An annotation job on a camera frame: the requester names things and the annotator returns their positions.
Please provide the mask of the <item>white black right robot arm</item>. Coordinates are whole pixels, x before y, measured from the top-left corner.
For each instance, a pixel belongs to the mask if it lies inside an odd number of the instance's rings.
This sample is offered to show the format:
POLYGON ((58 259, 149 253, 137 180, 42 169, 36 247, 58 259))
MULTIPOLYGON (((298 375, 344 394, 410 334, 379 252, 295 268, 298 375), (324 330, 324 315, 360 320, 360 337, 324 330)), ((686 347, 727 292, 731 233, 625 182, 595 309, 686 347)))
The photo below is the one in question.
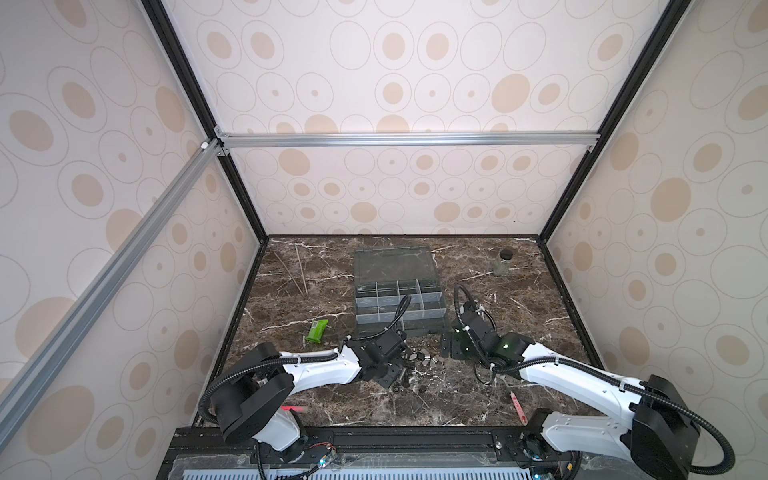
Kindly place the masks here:
POLYGON ((689 409, 666 378, 621 376, 558 354, 525 335, 500 334, 493 316, 463 284, 455 286, 453 304, 452 335, 459 356, 487 369, 482 384, 511 376, 597 410, 595 416, 537 410, 522 436, 531 460, 579 451, 630 461, 655 479, 715 476, 734 468, 736 454, 726 436, 689 409))

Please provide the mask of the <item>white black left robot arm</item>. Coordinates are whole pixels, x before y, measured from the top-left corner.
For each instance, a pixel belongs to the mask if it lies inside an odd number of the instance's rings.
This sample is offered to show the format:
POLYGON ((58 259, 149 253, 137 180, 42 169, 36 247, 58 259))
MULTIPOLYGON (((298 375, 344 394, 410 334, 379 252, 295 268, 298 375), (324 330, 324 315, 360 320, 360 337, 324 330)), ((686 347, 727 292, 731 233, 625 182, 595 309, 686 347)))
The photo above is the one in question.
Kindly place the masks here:
POLYGON ((381 331, 344 338, 331 350, 295 354, 270 342, 257 345, 211 381, 198 402, 203 420, 218 425, 227 444, 255 440, 293 455, 307 442, 297 416, 283 408, 293 394, 327 385, 375 382, 387 389, 408 367, 406 332, 400 320, 411 303, 405 295, 381 331))

